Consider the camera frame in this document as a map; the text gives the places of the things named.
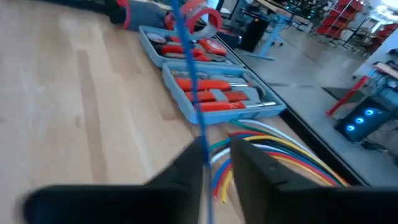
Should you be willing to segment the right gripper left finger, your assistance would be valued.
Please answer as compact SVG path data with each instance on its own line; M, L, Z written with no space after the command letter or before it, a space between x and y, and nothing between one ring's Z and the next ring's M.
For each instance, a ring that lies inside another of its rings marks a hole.
M49 185L23 200L25 224L198 224L203 146L196 138L137 185Z

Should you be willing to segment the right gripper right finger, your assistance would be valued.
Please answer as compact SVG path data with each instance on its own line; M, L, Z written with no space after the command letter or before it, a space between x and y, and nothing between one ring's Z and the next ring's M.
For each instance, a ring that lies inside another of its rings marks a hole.
M246 224L398 224L398 188L322 187L243 139L230 148Z

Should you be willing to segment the grey open tool case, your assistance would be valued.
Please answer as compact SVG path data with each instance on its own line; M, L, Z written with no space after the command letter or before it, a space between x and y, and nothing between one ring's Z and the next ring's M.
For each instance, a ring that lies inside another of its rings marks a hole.
M189 122L198 124L197 112L194 104L204 103L198 102L198 90L183 91L175 82L175 78L191 78L186 59L169 58L159 55L154 47L163 44L152 43L146 37L147 32L163 35L167 39L165 45L182 46L179 42L177 32L149 26L139 27L141 44L150 59L162 69L162 78L165 86L168 88L172 98L177 102L179 110ZM214 37L211 38L217 40L226 48L226 56L221 56L206 52L198 43L200 38L189 35L189 39L191 49L194 47L199 48L212 59L210 62L195 60L197 80L224 80L232 83L249 83L252 87L236 86L227 91L242 91L249 98L245 101L250 103L265 103L270 101L277 103L275 106L202 112L206 124L223 123L234 119L272 117L277 116L286 109L285 103L255 73L244 67L243 62L235 56L232 50L228 49L227 45L221 43Z

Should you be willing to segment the computer tower with blue fans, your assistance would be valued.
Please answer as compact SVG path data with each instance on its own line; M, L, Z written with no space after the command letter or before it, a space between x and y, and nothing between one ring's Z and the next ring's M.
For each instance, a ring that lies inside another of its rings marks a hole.
M360 142L395 117L398 106L382 96L368 96L335 125L350 142Z

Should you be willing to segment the red and grey utility knife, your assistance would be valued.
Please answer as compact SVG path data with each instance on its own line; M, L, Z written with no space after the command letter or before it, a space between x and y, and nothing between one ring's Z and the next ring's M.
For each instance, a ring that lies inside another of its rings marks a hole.
M198 102L208 101L245 101L249 98L242 91L221 91L219 89L210 89L197 92Z

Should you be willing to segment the red metal bar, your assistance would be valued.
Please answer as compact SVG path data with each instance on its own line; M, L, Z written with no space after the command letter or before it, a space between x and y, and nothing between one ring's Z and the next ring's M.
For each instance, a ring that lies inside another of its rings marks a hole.
M357 90L359 90L367 81L369 80L368 76L362 77L348 92L345 94L342 99L338 100L338 102L328 111L326 114L331 116L338 110L343 104L347 103L348 100L355 94Z

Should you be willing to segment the light blue table stand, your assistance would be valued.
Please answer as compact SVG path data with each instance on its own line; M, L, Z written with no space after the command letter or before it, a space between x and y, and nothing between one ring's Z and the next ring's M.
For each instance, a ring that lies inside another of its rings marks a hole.
M267 56L267 52L271 48L272 44L280 38L279 32L282 30L282 27L286 24L290 24L297 16L295 14L291 14L289 12L277 11L273 15L265 16L264 19L269 22L274 22L274 28L269 34L267 40L263 43L260 51L258 53L254 52L245 52L244 54L249 57L261 58L265 60L273 61L274 57Z

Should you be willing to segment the red tape measure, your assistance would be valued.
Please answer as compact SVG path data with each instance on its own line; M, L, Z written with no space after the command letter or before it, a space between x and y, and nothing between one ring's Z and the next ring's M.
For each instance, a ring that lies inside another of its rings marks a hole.
M198 43L203 47L203 49L210 53L210 54L216 54L216 55L221 55L221 56L226 56L227 50L222 45L219 43L217 40L214 39L200 39L198 40Z

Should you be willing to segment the dark bin with red trim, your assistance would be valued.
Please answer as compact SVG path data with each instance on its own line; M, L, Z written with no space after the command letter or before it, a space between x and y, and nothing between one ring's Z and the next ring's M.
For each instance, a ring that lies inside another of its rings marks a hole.
M222 39L231 49L235 49L242 41L239 34L235 34L230 30L221 29L217 32L217 36Z

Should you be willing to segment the red shelving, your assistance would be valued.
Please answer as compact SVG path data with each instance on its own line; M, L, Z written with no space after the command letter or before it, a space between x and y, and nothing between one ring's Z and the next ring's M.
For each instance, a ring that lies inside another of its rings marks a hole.
M398 29L398 9L369 0L336 0L314 26L325 44L371 54Z

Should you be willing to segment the grey pouch with red rim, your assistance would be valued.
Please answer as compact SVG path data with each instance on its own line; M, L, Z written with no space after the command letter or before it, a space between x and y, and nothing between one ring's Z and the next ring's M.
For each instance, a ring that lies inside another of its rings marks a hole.
M153 2L117 0L117 9L109 15L111 23L125 30L138 31L140 26L164 29L167 12Z

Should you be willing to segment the black metal table frame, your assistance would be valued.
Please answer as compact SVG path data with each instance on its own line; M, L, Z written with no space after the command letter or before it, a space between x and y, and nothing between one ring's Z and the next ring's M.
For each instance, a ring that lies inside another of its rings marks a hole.
M52 4L63 5L75 9L91 11L98 14L110 15L119 8L116 0L40 0ZM279 116L298 136L315 151L328 165L336 170L348 183L352 185L368 185L334 149L326 143L290 106Z

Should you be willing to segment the red-handled screwdriver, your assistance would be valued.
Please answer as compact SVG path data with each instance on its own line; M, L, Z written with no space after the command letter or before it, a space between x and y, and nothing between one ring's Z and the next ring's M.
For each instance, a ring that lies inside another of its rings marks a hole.
M196 87L193 86L193 81L191 78L175 78L175 82L183 91L203 91L210 89L219 89L222 91L226 91L236 86L252 87L252 85L249 83L232 83L224 80L197 80Z
M273 101L265 103L250 103L248 101L236 101L236 102L212 101L212 102L196 103L194 104L194 107L201 109L202 112L209 112L209 111L240 110L248 108L258 108L264 106L275 106L276 104L277 103Z

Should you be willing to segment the red-handled pliers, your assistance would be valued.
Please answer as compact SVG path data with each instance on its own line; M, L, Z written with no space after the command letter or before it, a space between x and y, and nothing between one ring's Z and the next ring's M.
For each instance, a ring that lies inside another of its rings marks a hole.
M185 49L181 45L156 45L156 52L163 57L186 59ZM210 62L212 59L199 48L190 49L193 59L197 61Z

